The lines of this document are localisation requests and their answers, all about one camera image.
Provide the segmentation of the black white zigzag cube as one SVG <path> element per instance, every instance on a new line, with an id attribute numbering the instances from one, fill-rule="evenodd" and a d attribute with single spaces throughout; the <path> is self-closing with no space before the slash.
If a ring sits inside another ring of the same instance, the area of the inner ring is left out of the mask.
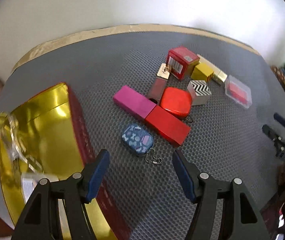
<path id="1" fill-rule="evenodd" d="M 211 97 L 211 91 L 204 80 L 191 80 L 187 90 L 192 98 L 192 106 L 204 105 Z"/>

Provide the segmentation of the gold tag keychain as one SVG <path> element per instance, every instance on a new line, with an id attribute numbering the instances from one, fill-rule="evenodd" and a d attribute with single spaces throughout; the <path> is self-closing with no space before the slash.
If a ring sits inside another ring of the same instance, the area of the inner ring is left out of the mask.
<path id="1" fill-rule="evenodd" d="M 168 80 L 171 72 L 171 67 L 167 66 L 165 63 L 162 63 L 157 72 L 157 77 Z"/>

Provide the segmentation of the red rectangular box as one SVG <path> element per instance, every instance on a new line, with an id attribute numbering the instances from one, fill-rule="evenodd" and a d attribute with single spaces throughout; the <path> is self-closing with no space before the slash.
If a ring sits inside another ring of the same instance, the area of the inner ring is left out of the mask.
<path id="1" fill-rule="evenodd" d="M 182 146 L 191 130 L 190 126 L 158 105 L 146 117 L 145 122 L 175 147 Z"/>

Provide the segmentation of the pink rectangular box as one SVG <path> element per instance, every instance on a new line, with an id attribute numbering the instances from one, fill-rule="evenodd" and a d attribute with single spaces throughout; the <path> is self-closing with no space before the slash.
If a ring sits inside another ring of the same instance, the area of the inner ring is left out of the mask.
<path id="1" fill-rule="evenodd" d="M 127 113 L 144 120 L 156 104 L 129 86 L 122 86 L 113 96 L 113 101 Z"/>

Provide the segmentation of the blue patterned keychain case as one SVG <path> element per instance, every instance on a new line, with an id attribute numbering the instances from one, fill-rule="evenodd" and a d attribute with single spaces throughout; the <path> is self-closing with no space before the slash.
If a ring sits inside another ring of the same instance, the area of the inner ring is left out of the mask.
<path id="1" fill-rule="evenodd" d="M 154 138 L 138 124 L 129 124 L 121 133 L 121 141 L 137 157 L 144 158 L 149 164 L 161 165 L 162 158 L 156 157 Z"/>

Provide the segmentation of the gold rectangular box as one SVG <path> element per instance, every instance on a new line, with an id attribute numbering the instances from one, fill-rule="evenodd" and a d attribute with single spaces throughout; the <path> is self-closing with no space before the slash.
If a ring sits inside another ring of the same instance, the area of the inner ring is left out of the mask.
<path id="1" fill-rule="evenodd" d="M 209 66 L 213 70 L 213 77 L 212 79 L 219 85 L 223 85 L 228 77 L 228 75 L 222 71 L 220 68 L 218 68 L 215 64 L 208 61 L 206 58 L 204 58 L 202 55 L 197 54 L 197 56 L 200 58 L 200 63 L 204 63 L 207 66 Z"/>

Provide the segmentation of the yellow red striped box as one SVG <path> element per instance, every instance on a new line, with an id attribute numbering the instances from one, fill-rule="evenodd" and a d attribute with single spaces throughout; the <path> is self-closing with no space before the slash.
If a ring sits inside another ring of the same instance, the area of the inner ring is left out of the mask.
<path id="1" fill-rule="evenodd" d="M 205 63 L 196 64 L 191 74 L 193 80 L 203 80 L 209 82 L 214 74 L 214 71 Z"/>

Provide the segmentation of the red barcode cube box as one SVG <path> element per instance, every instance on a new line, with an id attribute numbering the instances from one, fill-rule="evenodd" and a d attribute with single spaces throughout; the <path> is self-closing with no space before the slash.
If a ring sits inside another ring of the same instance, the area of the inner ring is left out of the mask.
<path id="1" fill-rule="evenodd" d="M 178 80 L 191 75 L 194 67 L 199 63 L 199 56 L 185 47 L 176 47 L 168 51 L 166 65 L 170 73 Z"/>

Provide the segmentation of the grey honeycomb table mat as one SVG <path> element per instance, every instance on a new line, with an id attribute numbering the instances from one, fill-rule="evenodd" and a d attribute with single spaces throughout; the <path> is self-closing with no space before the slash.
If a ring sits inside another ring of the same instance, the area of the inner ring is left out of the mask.
<path id="1" fill-rule="evenodd" d="M 0 94 L 0 217 L 23 239 L 194 239 L 221 224 L 268 239 L 277 190 L 268 125 L 285 91 L 265 60 L 216 38 L 107 35 L 18 67 Z"/>

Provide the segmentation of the beige table edge cloth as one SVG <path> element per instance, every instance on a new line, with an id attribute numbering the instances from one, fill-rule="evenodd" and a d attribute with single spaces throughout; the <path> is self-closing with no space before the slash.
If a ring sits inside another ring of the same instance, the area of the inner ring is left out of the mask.
<path id="1" fill-rule="evenodd" d="M 145 33 L 145 32 L 170 32 L 170 33 L 181 33 L 181 34 L 188 34 L 188 35 L 198 35 L 208 38 L 213 38 L 216 40 L 224 41 L 233 45 L 236 45 L 242 49 L 250 51 L 259 55 L 260 53 L 252 48 L 251 46 L 242 43 L 240 41 L 234 40 L 230 37 L 226 37 L 217 33 L 213 33 L 211 31 L 197 29 L 197 28 L 189 28 L 189 27 L 182 27 L 178 25 L 170 25 L 170 24 L 125 24 L 125 25 L 117 25 L 114 27 L 108 28 L 101 28 L 101 29 L 94 29 L 94 30 L 86 30 L 80 31 L 78 33 L 66 35 L 60 37 L 55 40 L 47 41 L 41 43 L 30 51 L 28 51 L 13 67 L 11 72 L 13 73 L 17 68 L 22 66 L 23 64 L 34 60 L 44 54 L 47 54 L 51 51 L 56 49 L 85 41 L 90 40 L 93 38 L 110 36 L 110 35 L 117 35 L 117 34 L 126 34 L 126 33 Z"/>

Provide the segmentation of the red gold tin box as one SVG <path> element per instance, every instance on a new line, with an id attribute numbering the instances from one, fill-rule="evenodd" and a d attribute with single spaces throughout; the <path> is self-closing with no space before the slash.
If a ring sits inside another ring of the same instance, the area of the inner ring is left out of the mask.
<path id="1" fill-rule="evenodd" d="M 82 107 L 64 82 L 0 113 L 0 184 L 11 220 L 38 180 L 67 179 L 95 157 Z"/>

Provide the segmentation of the clear case red insert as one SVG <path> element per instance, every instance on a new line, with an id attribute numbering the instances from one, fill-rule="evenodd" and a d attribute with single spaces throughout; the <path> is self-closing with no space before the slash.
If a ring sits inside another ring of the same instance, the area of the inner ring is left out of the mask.
<path id="1" fill-rule="evenodd" d="M 231 75 L 225 81 L 225 94 L 245 109 L 252 105 L 251 89 Z"/>

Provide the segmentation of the red rounded case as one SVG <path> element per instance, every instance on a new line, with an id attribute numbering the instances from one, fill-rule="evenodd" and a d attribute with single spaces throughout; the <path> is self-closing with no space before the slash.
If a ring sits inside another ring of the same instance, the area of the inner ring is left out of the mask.
<path id="1" fill-rule="evenodd" d="M 160 107 L 181 120 L 189 115 L 191 104 L 190 93 L 175 87 L 166 87 L 160 101 Z"/>

